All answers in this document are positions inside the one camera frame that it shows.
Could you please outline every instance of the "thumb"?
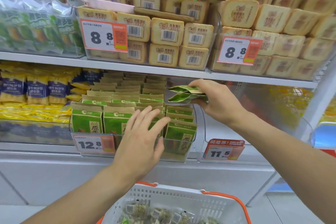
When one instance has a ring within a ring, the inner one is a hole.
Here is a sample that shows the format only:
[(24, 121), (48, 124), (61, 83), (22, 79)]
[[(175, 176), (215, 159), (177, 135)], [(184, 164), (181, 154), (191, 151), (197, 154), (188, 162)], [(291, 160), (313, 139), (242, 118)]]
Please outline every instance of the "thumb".
[(193, 99), (191, 100), (191, 103), (198, 104), (200, 107), (203, 108), (203, 110), (205, 110), (205, 108), (208, 106), (208, 103), (202, 98)]
[(165, 146), (163, 144), (163, 136), (159, 138), (157, 145), (154, 150), (154, 161), (157, 164), (161, 158), (163, 151), (165, 150)]

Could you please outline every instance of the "store shelf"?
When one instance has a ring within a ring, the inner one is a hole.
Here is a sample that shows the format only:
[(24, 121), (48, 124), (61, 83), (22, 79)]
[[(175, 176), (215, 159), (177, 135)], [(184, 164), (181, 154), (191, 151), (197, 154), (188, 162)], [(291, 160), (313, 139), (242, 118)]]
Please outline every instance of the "store shelf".
[(209, 69), (206, 69), (205, 71), (198, 71), (190, 69), (146, 66), (146, 65), (136, 65), (127, 63), (114, 63), (107, 61), (88, 60), (86, 57), (74, 59), (74, 58), (23, 54), (15, 52), (0, 52), (0, 59), (24, 61), (24, 62), (36, 62), (42, 64), (110, 69), (124, 72), (162, 74), (168, 76), (179, 76), (188, 78), (203, 78), (203, 79), (233, 81), (233, 82), (250, 82), (250, 83), (291, 86), (291, 87), (297, 86), (310, 89), (314, 89), (317, 87), (317, 82), (281, 79), (281, 78), (269, 78), (269, 77), (241, 75), (241, 74), (218, 73), (218, 72), (212, 72)]

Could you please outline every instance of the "white floor tile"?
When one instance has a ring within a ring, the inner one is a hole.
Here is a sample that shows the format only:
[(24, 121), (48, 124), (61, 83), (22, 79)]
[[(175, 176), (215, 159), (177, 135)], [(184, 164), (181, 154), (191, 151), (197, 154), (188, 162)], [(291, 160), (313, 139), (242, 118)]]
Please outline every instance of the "white floor tile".
[(266, 195), (255, 206), (248, 207), (247, 211), (252, 224), (282, 224)]
[(43, 208), (44, 206), (0, 205), (0, 223), (19, 224)]
[(292, 193), (267, 193), (283, 224), (323, 224), (302, 201)]

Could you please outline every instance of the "person's left hand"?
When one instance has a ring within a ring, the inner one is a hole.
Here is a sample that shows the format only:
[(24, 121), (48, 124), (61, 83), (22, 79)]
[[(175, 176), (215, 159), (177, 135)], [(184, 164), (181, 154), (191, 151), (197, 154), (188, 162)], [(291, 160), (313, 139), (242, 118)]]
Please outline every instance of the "person's left hand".
[(163, 137), (159, 138), (154, 148), (155, 140), (168, 122), (169, 117), (164, 117), (150, 129), (152, 120), (160, 110), (148, 106), (140, 112), (137, 110), (128, 120), (125, 134), (115, 153), (112, 164), (116, 174), (122, 177), (127, 184), (127, 191), (136, 182), (145, 177), (157, 165), (164, 151)]

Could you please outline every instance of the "shopping basket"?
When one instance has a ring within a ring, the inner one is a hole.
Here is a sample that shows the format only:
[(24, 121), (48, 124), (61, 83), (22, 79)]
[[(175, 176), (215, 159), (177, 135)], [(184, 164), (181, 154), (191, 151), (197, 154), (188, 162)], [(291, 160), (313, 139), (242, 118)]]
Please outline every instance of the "shopping basket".
[(221, 224), (251, 224), (245, 205), (234, 196), (146, 182), (135, 184), (107, 211), (101, 224), (117, 224), (127, 198), (144, 201), (149, 207), (182, 208), (195, 214), (193, 224), (203, 217), (213, 217)]

